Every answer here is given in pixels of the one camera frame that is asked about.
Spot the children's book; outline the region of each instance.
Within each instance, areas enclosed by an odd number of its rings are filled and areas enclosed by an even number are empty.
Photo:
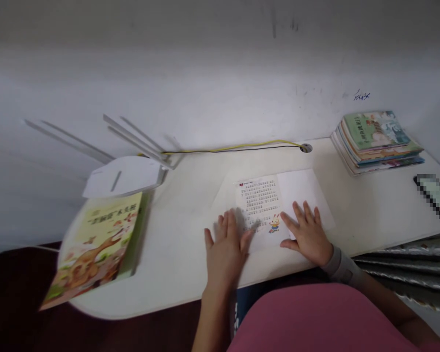
[[[411,141],[392,111],[349,114],[344,121],[352,145],[360,151],[407,145]]]
[[[133,247],[143,218],[139,215],[141,199],[142,193],[105,199],[101,206],[88,208],[79,217],[78,228],[69,234],[61,249],[57,274],[41,310],[116,280],[119,274],[133,274]],[[133,236],[136,224],[138,230]]]
[[[418,165],[425,162],[424,158],[421,158],[418,155],[416,156],[411,155],[406,157],[399,157],[398,159],[367,163],[367,164],[363,164],[362,166],[358,166],[350,158],[349,154],[342,146],[342,142],[338,137],[336,131],[334,131],[333,134],[331,135],[331,141],[335,145],[337,152],[343,159],[344,163],[347,166],[347,169],[350,171],[352,176],[361,175],[373,171],[394,169],[397,167],[410,166],[410,165]]]
[[[407,145],[393,146],[377,150],[358,151],[354,148],[349,136],[345,133],[344,126],[344,122],[341,121],[336,130],[337,136],[341,140],[342,145],[347,149],[347,153],[358,165],[376,161],[398,159],[406,156],[416,156],[424,150],[424,148],[411,140]]]
[[[313,169],[290,171],[240,181],[236,184],[236,206],[241,211],[239,226],[243,231],[254,229],[249,252],[271,246],[279,246],[285,239],[295,237],[283,223],[280,213],[287,213],[296,220],[292,203],[296,200],[303,208],[306,200],[312,210],[317,206],[323,228],[335,226],[334,219],[324,198]]]

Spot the pink shirt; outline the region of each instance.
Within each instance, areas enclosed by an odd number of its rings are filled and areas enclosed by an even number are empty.
[[[249,310],[229,352],[440,351],[417,348],[356,289],[342,284],[272,291]]]

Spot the worksheet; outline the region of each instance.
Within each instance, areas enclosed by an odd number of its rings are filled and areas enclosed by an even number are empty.
[[[283,223],[280,212],[296,219],[292,203],[300,206],[306,200],[320,210],[324,229],[335,226],[313,169],[290,171],[240,181],[236,184],[236,206],[240,229],[254,229],[249,253],[279,246],[285,239],[295,239]]]

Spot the wrist brace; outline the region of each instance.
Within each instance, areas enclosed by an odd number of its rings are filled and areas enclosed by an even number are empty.
[[[339,247],[332,245],[334,252],[331,260],[322,266],[323,269],[333,281],[359,289],[364,280],[364,271],[360,269],[355,262],[345,255]]]

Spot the yellow cable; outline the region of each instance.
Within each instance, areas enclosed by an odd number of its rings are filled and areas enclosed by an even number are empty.
[[[237,149],[237,148],[242,148],[242,147],[256,147],[256,146],[260,146],[260,145],[264,145],[264,144],[270,144],[270,143],[287,143],[287,144],[292,144],[292,145],[297,146],[297,147],[304,148],[301,144],[293,143],[293,142],[286,141],[286,140],[283,140],[283,139],[274,139],[274,140],[270,140],[270,141],[262,142],[262,143],[239,144],[239,145],[234,146],[234,147],[226,147],[226,148],[218,148],[218,149],[210,149],[210,150],[183,150],[183,151],[178,151],[178,152],[162,152],[162,154],[171,155],[171,154],[176,154],[176,153],[219,152],[219,151],[230,150],[230,149]]]

